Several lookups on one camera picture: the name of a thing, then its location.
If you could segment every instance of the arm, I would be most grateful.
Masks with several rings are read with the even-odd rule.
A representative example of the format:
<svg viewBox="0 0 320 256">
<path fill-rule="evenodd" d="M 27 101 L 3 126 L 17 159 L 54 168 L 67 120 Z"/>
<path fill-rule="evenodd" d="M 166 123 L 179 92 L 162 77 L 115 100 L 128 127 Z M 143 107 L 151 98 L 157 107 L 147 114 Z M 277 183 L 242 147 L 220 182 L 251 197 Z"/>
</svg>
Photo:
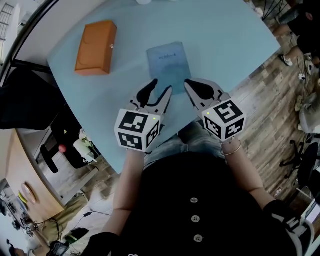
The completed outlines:
<svg viewBox="0 0 320 256">
<path fill-rule="evenodd" d="M 102 232 L 122 233 L 126 222 L 137 202 L 140 181 L 145 165 L 145 153 L 128 150 L 123 171 L 116 188 L 113 213 Z"/>
<path fill-rule="evenodd" d="M 231 143 L 222 144 L 225 154 L 234 152 L 240 146 L 238 139 Z M 257 169 L 248 159 L 244 149 L 241 147 L 237 152 L 226 155 L 225 159 L 230 166 L 239 188 L 249 192 L 263 209 L 268 203 L 275 199 L 264 189 L 264 184 Z"/>
</svg>

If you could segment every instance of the shoe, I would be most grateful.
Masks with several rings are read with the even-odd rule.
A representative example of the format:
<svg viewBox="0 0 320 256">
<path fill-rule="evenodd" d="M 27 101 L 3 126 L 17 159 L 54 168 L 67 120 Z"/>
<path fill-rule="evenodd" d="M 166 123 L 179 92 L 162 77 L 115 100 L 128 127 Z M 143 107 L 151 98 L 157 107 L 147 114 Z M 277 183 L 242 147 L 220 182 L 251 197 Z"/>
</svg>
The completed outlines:
<svg viewBox="0 0 320 256">
<path fill-rule="evenodd" d="M 286 59 L 284 55 L 279 55 L 280 60 L 282 60 L 282 62 L 284 64 L 286 64 L 288 67 L 292 67 L 294 64 L 292 63 L 291 59 Z"/>
<path fill-rule="evenodd" d="M 296 103 L 295 103 L 295 106 L 294 106 L 295 112 L 299 112 L 299 111 L 302 109 L 302 107 L 303 107 L 302 102 L 303 102 L 303 101 L 304 101 L 304 98 L 303 98 L 301 95 L 299 95 L 299 96 L 296 98 Z"/>
<path fill-rule="evenodd" d="M 314 69 L 314 64 L 310 60 L 305 61 L 306 72 L 311 76 L 312 70 Z"/>
</svg>

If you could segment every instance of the red ball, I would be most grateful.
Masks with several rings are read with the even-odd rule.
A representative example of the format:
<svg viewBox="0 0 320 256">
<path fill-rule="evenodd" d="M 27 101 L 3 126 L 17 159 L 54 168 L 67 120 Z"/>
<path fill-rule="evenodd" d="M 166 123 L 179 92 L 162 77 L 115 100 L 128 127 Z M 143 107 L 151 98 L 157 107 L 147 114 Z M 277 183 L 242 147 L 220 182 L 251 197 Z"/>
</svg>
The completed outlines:
<svg viewBox="0 0 320 256">
<path fill-rule="evenodd" d="M 65 145 L 63 145 L 63 144 L 60 144 L 59 145 L 59 151 L 61 153 L 65 153 L 67 151 L 67 147 Z"/>
</svg>

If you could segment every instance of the black shirt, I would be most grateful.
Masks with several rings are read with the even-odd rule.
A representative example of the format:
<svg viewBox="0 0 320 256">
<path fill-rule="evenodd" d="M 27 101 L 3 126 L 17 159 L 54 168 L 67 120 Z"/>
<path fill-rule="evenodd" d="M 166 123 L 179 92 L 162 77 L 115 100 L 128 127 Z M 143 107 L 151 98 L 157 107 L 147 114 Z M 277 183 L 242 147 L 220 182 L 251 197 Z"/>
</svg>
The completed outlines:
<svg viewBox="0 0 320 256">
<path fill-rule="evenodd" d="M 303 11 L 312 14 L 313 21 L 317 25 L 320 23 L 320 2 L 319 0 L 304 0 Z"/>
<path fill-rule="evenodd" d="M 276 212 L 292 214 L 281 201 L 262 211 L 224 160 L 182 153 L 143 172 L 122 235 L 95 235 L 82 255 L 296 255 L 283 224 L 271 217 Z"/>
</svg>

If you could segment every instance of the cable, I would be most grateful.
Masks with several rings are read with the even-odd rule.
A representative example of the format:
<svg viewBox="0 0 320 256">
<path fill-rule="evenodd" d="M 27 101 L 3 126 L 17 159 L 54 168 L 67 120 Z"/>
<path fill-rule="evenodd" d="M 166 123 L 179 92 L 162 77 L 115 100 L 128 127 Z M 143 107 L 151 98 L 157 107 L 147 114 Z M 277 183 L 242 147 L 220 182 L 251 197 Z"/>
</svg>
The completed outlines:
<svg viewBox="0 0 320 256">
<path fill-rule="evenodd" d="M 85 214 L 85 215 L 86 215 L 85 217 L 90 216 L 90 215 L 93 214 L 93 213 L 111 216 L 110 214 L 103 213 L 103 212 L 100 212 L 100 211 L 92 211 L 90 214 L 86 213 L 86 214 Z"/>
<path fill-rule="evenodd" d="M 291 44 L 292 47 L 294 47 L 294 44 L 293 44 L 293 42 L 292 42 L 292 40 L 294 39 L 294 33 L 291 32 L 290 35 L 291 35 L 290 44 Z M 304 72 L 302 71 L 302 69 L 301 69 L 301 67 L 300 67 L 299 57 L 297 57 L 296 59 L 297 59 L 297 62 L 298 62 L 298 68 L 299 68 L 299 70 L 300 70 L 300 73 L 303 75 Z M 303 70 L 304 70 L 304 71 L 306 70 L 306 63 L 305 63 L 304 61 L 303 61 Z M 307 89 L 307 76 L 305 76 L 305 79 L 302 80 L 302 81 L 303 81 L 303 83 L 304 83 L 304 90 L 303 90 L 303 95 L 302 95 L 302 96 L 303 96 L 303 98 L 305 98 L 305 96 L 306 96 L 306 91 L 307 91 L 307 93 L 309 93 L 309 92 L 308 92 L 308 89 Z"/>
<path fill-rule="evenodd" d="M 74 245 L 73 244 L 70 244 L 71 246 L 72 246 L 72 248 L 79 254 L 80 253 L 80 251 L 78 251 L 75 247 L 74 247 Z"/>
<path fill-rule="evenodd" d="M 75 225 L 75 227 L 74 227 L 72 230 L 74 230 L 74 229 L 79 225 L 79 223 L 82 221 L 83 218 L 88 217 L 88 216 L 90 216 L 90 215 L 93 214 L 93 213 L 111 216 L 110 214 L 103 213 L 103 212 L 99 212 L 99 211 L 89 211 L 89 212 L 87 212 L 87 213 L 85 213 L 85 214 L 83 215 L 83 217 L 79 220 L 78 224 Z"/>
<path fill-rule="evenodd" d="M 74 227 L 72 230 L 74 230 L 74 229 L 79 225 L 79 223 L 82 221 L 82 219 L 83 219 L 84 217 L 85 217 L 85 216 L 82 216 L 82 218 L 79 220 L 78 224 L 75 225 L 75 227 Z"/>
<path fill-rule="evenodd" d="M 59 249 L 60 249 L 60 247 L 61 247 L 61 242 L 60 242 L 60 240 L 61 240 L 61 238 L 62 238 L 62 234 L 64 233 L 64 226 L 63 225 L 61 225 L 59 222 L 57 222 L 57 220 L 55 220 L 54 218 L 51 218 L 51 219 L 48 219 L 48 220 L 46 220 L 46 221 L 43 221 L 43 222 L 40 222 L 40 223 L 36 223 L 35 222 L 35 224 L 45 224 L 46 222 L 55 222 L 56 223 L 56 229 L 57 229 L 57 232 L 58 232 L 58 238 L 57 238 L 57 241 L 60 243 L 59 244 L 59 247 L 56 249 L 56 251 L 58 251 Z M 59 226 L 61 226 L 61 229 L 62 229 L 62 233 L 61 233 L 61 235 L 60 235 L 60 230 L 59 230 Z M 51 256 L 51 254 L 53 253 L 55 251 L 55 247 L 53 247 L 51 250 L 50 250 L 50 252 L 49 252 L 49 256 Z"/>
</svg>

